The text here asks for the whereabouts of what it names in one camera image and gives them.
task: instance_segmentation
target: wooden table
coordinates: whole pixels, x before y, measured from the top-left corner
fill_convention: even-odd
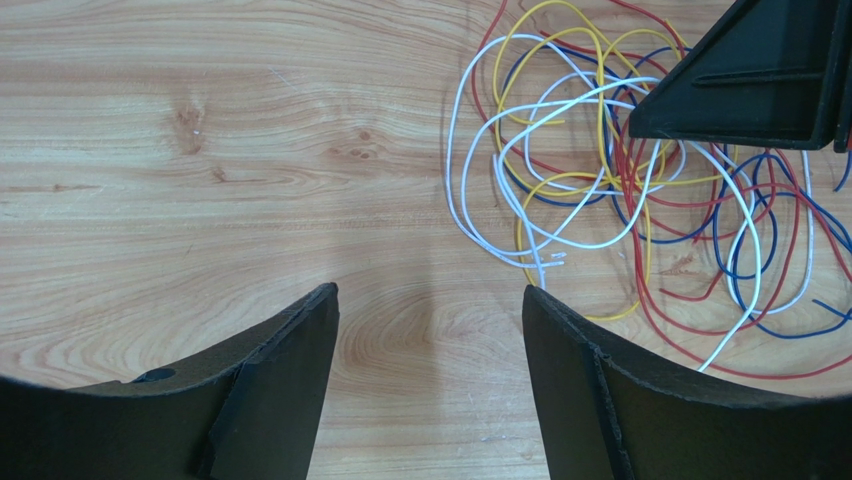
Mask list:
[[[56,387],[126,381],[335,281],[341,330],[311,478],[547,478],[521,335],[523,275],[464,237],[447,211],[449,110],[499,2],[456,3],[0,6],[0,373]],[[731,2],[697,3],[643,5],[694,43]],[[510,2],[498,32],[534,4]],[[613,36],[657,28],[603,0],[577,4]],[[578,24],[553,8],[527,30]],[[626,48],[660,45],[648,42]],[[529,73],[519,87],[529,94],[562,68],[535,65],[541,78]],[[566,151],[593,161],[591,117],[576,117],[567,139],[538,151],[562,165]],[[480,125],[468,95],[459,155]],[[508,247],[512,216],[495,206],[482,155],[473,212]],[[830,193],[842,170],[833,154],[813,156],[815,197],[849,219],[852,193]],[[700,212],[691,215],[668,218],[688,225]],[[616,227],[589,215],[569,236],[599,240]],[[814,296],[848,307],[827,245],[818,232],[818,294],[774,325],[836,322]],[[632,264],[620,257],[630,252],[626,243],[569,251],[550,290],[583,313],[629,306]],[[697,294],[715,271],[700,244],[654,254],[657,286]],[[803,269],[800,249],[785,294]],[[712,298],[664,305],[728,328],[736,308],[721,290]],[[608,327],[695,367],[641,315]],[[809,371],[845,356],[850,336],[784,343],[750,332],[720,362]],[[702,355],[717,341],[676,337]],[[828,395],[852,390],[850,373],[744,383]]]

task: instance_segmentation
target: tabletop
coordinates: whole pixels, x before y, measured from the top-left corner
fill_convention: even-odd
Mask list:
[[[536,2],[509,3],[495,35]],[[660,29],[609,1],[575,3],[608,35]],[[0,373],[61,388],[128,381],[333,281],[341,325],[310,478],[547,478],[521,332],[526,279],[459,231],[442,173],[459,80],[498,4],[4,2]],[[691,44],[730,4],[640,2]],[[575,25],[554,8],[527,30]],[[551,69],[536,65],[519,87],[530,94],[544,81],[536,68]],[[540,148],[592,160],[584,112],[572,114],[571,135]],[[468,93],[459,155],[481,125]],[[471,212],[509,247],[514,217],[482,158]],[[841,220],[852,217],[852,193],[831,189],[843,165],[830,152],[811,158],[814,197]],[[670,215],[686,225],[700,214]],[[600,240],[618,226],[580,217],[571,238]],[[821,232],[816,245],[810,288],[845,310],[849,286]],[[636,296],[631,252],[568,250],[549,291],[581,313],[619,311]],[[654,253],[655,281],[686,294],[700,295],[716,271],[702,244]],[[797,251],[782,295],[795,293],[804,265]],[[729,328],[737,312],[724,292],[700,306],[663,304],[708,328]],[[803,300],[773,321],[836,319]],[[696,367],[639,312],[605,326]],[[672,334],[701,355],[718,342]],[[719,362],[811,371],[845,356],[850,335],[785,343],[744,332]],[[852,391],[850,373],[720,376],[824,396]]]

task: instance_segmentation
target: ridge on black plastic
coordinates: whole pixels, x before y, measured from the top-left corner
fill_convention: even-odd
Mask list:
[[[131,383],[57,390],[0,377],[0,478],[304,479],[338,319],[327,284]]]
[[[852,397],[800,398],[698,373],[534,287],[523,324],[553,480],[852,478]]]
[[[630,136],[846,152],[852,0],[738,0],[630,115]]]

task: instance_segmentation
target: white wire scrap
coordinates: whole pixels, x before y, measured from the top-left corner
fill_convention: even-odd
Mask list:
[[[513,35],[511,37],[511,39],[513,39],[513,40],[514,39],[533,40],[533,41],[536,41],[536,42],[541,42],[541,41],[544,40],[540,36],[528,35],[528,34],[516,34],[516,35]],[[462,173],[461,173],[461,179],[460,179],[460,185],[459,185],[459,190],[460,190],[459,191],[459,204],[460,204],[460,209],[461,209],[461,216],[459,216],[458,207],[456,206],[456,203],[455,203],[455,193],[454,193],[454,188],[453,188],[453,149],[454,149],[454,145],[455,145],[455,131],[456,131],[456,125],[457,125],[457,122],[458,122],[458,114],[459,114],[459,108],[460,108],[460,104],[461,104],[461,98],[462,98],[462,95],[464,93],[464,87],[467,84],[467,81],[470,77],[470,73],[473,70],[473,68],[475,67],[475,65],[482,59],[482,57],[490,49],[494,48],[495,46],[499,45],[500,43],[502,43],[506,40],[507,40],[507,37],[500,37],[500,38],[494,39],[490,43],[488,43],[473,58],[470,65],[468,65],[467,69],[465,70],[464,74],[462,75],[461,81],[459,82],[459,88],[458,88],[458,91],[456,92],[455,102],[453,104],[453,109],[452,109],[452,114],[451,114],[451,119],[450,119],[450,126],[449,126],[449,134],[448,134],[448,138],[447,138],[447,158],[446,158],[446,165],[445,165],[445,167],[446,167],[445,188],[446,188],[446,194],[447,194],[447,205],[449,207],[450,214],[453,217],[453,221],[455,221],[455,223],[456,223],[456,225],[458,225],[459,229],[468,238],[473,240],[477,245],[482,247],[485,251],[487,251],[488,253],[499,258],[503,262],[506,262],[506,263],[508,263],[512,266],[515,266],[515,267],[535,269],[538,272],[538,277],[539,277],[541,287],[546,288],[546,278],[545,278],[545,274],[544,274],[545,269],[549,268],[549,267],[563,265],[564,261],[557,260],[557,261],[552,261],[552,262],[543,262],[542,259],[541,259],[541,254],[540,254],[540,251],[541,251],[542,248],[546,247],[547,245],[549,245],[552,242],[557,242],[557,243],[560,243],[560,244],[563,244],[563,245],[569,245],[569,246],[572,246],[572,247],[575,247],[575,248],[580,248],[580,249],[585,249],[585,250],[602,249],[602,248],[609,247],[609,246],[619,242],[621,239],[623,239],[631,231],[631,229],[633,228],[634,224],[636,223],[637,219],[640,216],[640,213],[642,211],[642,207],[644,205],[644,202],[645,202],[648,194],[650,192],[654,192],[654,191],[657,191],[657,190],[663,188],[662,185],[654,187],[654,188],[650,187],[651,176],[652,176],[652,172],[654,170],[655,162],[657,161],[657,158],[659,157],[661,142],[657,141],[654,144],[654,148],[653,148],[653,151],[651,153],[651,158],[650,158],[649,164],[647,166],[647,171],[645,173],[645,179],[644,179],[644,182],[642,183],[643,188],[639,192],[639,198],[638,198],[637,203],[636,203],[636,209],[635,209],[634,214],[631,216],[631,218],[627,222],[627,225],[624,227],[624,229],[622,229],[617,235],[613,236],[610,240],[607,240],[607,241],[601,242],[601,243],[597,243],[597,244],[586,244],[586,243],[575,242],[575,241],[571,241],[571,240],[567,240],[565,238],[562,238],[560,235],[568,227],[568,225],[571,223],[571,221],[574,218],[576,218],[576,216],[579,214],[580,210],[582,210],[582,208],[586,205],[586,203],[588,203],[589,199],[593,195],[598,195],[598,194],[623,195],[622,192],[614,192],[614,191],[610,191],[610,190],[604,190],[604,191],[598,190],[598,187],[600,186],[600,183],[604,178],[604,174],[605,174],[604,169],[601,168],[601,170],[598,173],[597,178],[595,179],[595,182],[594,182],[592,188],[590,188],[587,192],[585,192],[585,195],[583,196],[583,199],[579,202],[578,206],[576,208],[574,208],[571,211],[570,214],[568,214],[566,219],[562,222],[562,224],[558,228],[556,228],[554,231],[551,232],[551,231],[548,231],[548,230],[540,227],[536,223],[534,223],[527,216],[526,212],[524,211],[524,209],[522,207],[522,200],[515,193],[514,188],[509,183],[509,179],[507,178],[506,173],[505,173],[504,169],[502,168],[504,162],[506,161],[507,153],[511,150],[511,148],[515,144],[523,141],[524,142],[524,159],[527,162],[527,165],[528,165],[530,172],[532,172],[532,174],[536,178],[538,178],[539,181],[544,181],[545,179],[543,177],[541,177],[541,175],[539,175],[537,172],[535,172],[535,170],[532,168],[531,161],[530,161],[530,158],[529,158],[529,153],[528,153],[529,152],[529,138],[535,130],[537,130],[539,127],[541,127],[542,125],[544,125],[546,122],[550,121],[551,119],[555,118],[556,116],[563,114],[564,112],[570,110],[571,108],[573,108],[577,105],[580,105],[580,104],[597,104],[599,102],[597,95],[601,92],[605,92],[605,91],[612,90],[612,89],[619,88],[619,87],[626,87],[626,88],[630,88],[630,89],[639,91],[640,93],[647,93],[645,90],[641,89],[638,86],[638,84],[658,83],[659,79],[654,78],[654,77],[639,77],[639,78],[630,78],[630,79],[619,79],[617,77],[612,77],[612,76],[607,75],[607,76],[605,76],[605,80],[608,81],[609,83],[606,83],[604,85],[601,85],[601,86],[595,88],[594,84],[589,80],[589,78],[596,78],[596,76],[597,76],[596,72],[581,71],[577,67],[577,65],[574,64],[574,62],[570,58],[568,58],[561,50],[559,50],[555,45],[547,44],[546,45],[547,48],[550,48],[551,50],[556,52],[556,54],[559,55],[560,58],[562,58],[568,64],[568,66],[573,70],[573,73],[563,77],[562,79],[560,79],[559,81],[554,83],[550,88],[548,88],[545,91],[545,93],[541,96],[541,99],[538,103],[529,104],[529,105],[520,105],[520,106],[516,106],[516,107],[506,109],[506,110],[500,112],[498,115],[495,115],[494,117],[490,118],[485,123],[485,125],[483,125],[479,129],[479,131],[474,136],[474,139],[471,141],[471,145],[468,149],[468,152],[467,152],[467,155],[466,155],[466,158],[465,158],[465,162],[462,166]],[[559,101],[545,101],[547,99],[547,97],[559,85],[561,85],[562,83],[564,83],[566,81],[574,79],[574,78],[582,80],[586,84],[586,86],[589,88],[589,90],[586,93],[584,93],[584,94],[582,94],[582,95],[580,95],[576,98],[567,99],[567,100],[559,100]],[[629,104],[624,103],[624,102],[618,102],[618,101],[615,101],[615,100],[604,100],[604,102],[607,105],[617,105],[619,108],[625,108],[625,109],[632,109],[633,108],[632,105],[629,105]],[[549,114],[541,117],[540,119],[535,120],[535,116],[536,116],[538,110],[542,109],[542,108],[554,108],[554,110],[552,112],[550,112]],[[501,248],[496,247],[493,243],[488,241],[485,238],[485,236],[479,230],[477,230],[476,226],[474,225],[473,219],[470,216],[470,212],[469,212],[468,206],[467,206],[467,183],[468,183],[468,174],[470,172],[471,164],[473,163],[474,154],[476,152],[477,147],[480,144],[482,137],[485,136],[486,133],[488,132],[489,126],[491,126],[495,122],[501,120],[502,118],[504,118],[504,117],[506,117],[510,114],[514,114],[514,113],[521,112],[521,111],[527,111],[527,110],[530,111],[530,121],[531,122],[534,121],[534,123],[527,126],[521,133],[515,135],[511,140],[509,140],[507,142],[506,146],[499,153],[492,155],[493,168],[494,168],[494,172],[495,172],[495,175],[496,175],[496,181],[497,181],[497,186],[499,188],[499,191],[500,191],[500,193],[503,197],[503,200],[512,209],[512,211],[515,213],[515,215],[520,219],[521,224],[523,225],[524,232],[527,236],[527,241],[529,242],[529,245],[530,245],[529,249],[527,249],[527,250],[512,251],[512,250],[505,250],[505,249],[501,249]],[[606,112],[607,115],[609,115],[608,109],[605,109],[605,112]],[[756,308],[757,302],[758,302],[758,298],[759,298],[759,294],[760,294],[760,286],[761,286],[761,279],[762,279],[761,271],[760,271],[761,266],[762,266],[761,251],[760,251],[760,238],[758,236],[757,228],[755,227],[754,221],[753,221],[753,218],[752,218],[752,215],[753,215],[754,210],[755,210],[755,208],[754,208],[755,207],[755,205],[754,205],[754,203],[755,203],[754,202],[754,194],[752,193],[750,195],[751,205],[746,204],[745,199],[740,194],[739,189],[737,188],[737,185],[734,183],[733,179],[730,177],[730,175],[728,175],[725,168],[721,164],[719,164],[718,161],[716,161],[716,159],[713,157],[713,155],[711,155],[704,148],[702,148],[701,146],[699,146],[698,144],[696,144],[694,142],[679,142],[679,144],[680,144],[680,147],[681,147],[681,164],[680,164],[679,168],[676,170],[676,172],[670,177],[670,180],[676,179],[685,167],[685,164],[686,164],[686,146],[688,145],[688,146],[694,148],[695,150],[697,150],[701,155],[703,155],[705,158],[707,158],[707,160],[719,171],[720,176],[728,184],[729,188],[731,188],[733,195],[734,195],[734,197],[737,201],[737,204],[739,205],[740,209],[743,211],[743,214],[744,214],[744,217],[745,217],[745,221],[743,223],[743,228],[742,228],[742,233],[745,232],[745,229],[748,229],[750,234],[751,234],[752,241],[754,243],[754,258],[755,258],[755,272],[756,273],[755,273],[754,293],[752,295],[752,299],[751,299],[748,307],[744,310],[743,315],[739,319],[739,321],[728,332],[728,334],[725,336],[725,338],[722,340],[722,342],[719,343],[719,345],[717,346],[717,348],[713,352],[713,354],[707,359],[707,361],[704,362],[704,365],[702,365],[701,368],[699,369],[700,371],[703,371],[705,368],[707,368],[708,365],[710,365],[710,363],[713,362],[713,360],[715,360],[716,356],[718,356],[719,352],[722,351],[722,349],[725,347],[725,345],[730,340],[730,338],[736,333],[736,331],[742,326],[742,324],[744,324],[748,320],[749,316],[755,311],[755,308]],[[559,183],[556,183],[556,182],[552,182],[551,186],[553,186],[554,188],[560,188],[560,189],[563,189],[563,190],[573,190],[574,189],[574,187],[559,184]],[[542,236],[544,238],[541,239],[541,241],[537,241],[536,240],[536,234],[539,234],[540,236]],[[520,259],[516,260],[516,258],[525,257],[525,256],[532,256],[533,263],[532,264],[523,263],[522,261],[520,261]],[[564,254],[553,255],[553,258],[562,258],[562,257],[564,257]]]

